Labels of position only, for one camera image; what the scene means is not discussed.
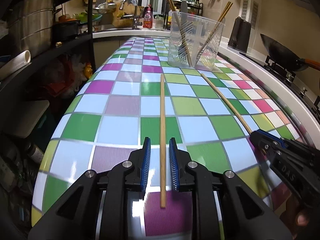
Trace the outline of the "person right hand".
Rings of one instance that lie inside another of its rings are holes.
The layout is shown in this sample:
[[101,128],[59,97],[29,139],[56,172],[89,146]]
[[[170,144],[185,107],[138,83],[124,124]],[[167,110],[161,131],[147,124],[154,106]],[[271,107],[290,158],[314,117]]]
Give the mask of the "person right hand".
[[295,239],[319,239],[319,212],[300,212],[296,224],[298,231]]

